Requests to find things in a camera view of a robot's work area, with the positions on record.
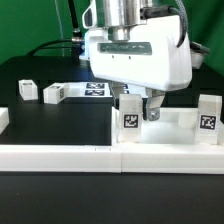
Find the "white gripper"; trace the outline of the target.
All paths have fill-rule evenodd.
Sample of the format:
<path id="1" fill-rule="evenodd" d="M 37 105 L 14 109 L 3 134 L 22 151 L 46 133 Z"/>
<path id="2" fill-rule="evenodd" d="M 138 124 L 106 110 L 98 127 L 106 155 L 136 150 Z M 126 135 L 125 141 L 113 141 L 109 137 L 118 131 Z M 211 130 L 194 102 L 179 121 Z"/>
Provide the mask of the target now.
<path id="1" fill-rule="evenodd" d="M 149 121 L 160 118 L 164 91 L 183 89 L 192 79 L 189 41 L 180 42 L 180 35 L 177 15 L 149 19 L 133 27 L 127 42 L 110 41 L 106 29 L 88 31 L 92 73 L 97 78 L 112 81 L 115 108 L 119 107 L 124 83 L 144 86 L 147 87 L 147 101 L 143 118 Z"/>

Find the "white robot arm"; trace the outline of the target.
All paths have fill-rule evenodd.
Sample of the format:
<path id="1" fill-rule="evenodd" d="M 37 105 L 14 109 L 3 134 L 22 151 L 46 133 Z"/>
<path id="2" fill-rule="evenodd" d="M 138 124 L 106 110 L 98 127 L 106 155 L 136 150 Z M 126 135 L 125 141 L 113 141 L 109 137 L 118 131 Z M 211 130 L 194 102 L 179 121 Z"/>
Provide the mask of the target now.
<path id="1" fill-rule="evenodd" d="M 188 18 L 182 0 L 91 0 L 82 15 L 85 51 L 99 79 L 142 86 L 143 113 L 155 121 L 165 94 L 192 79 Z"/>

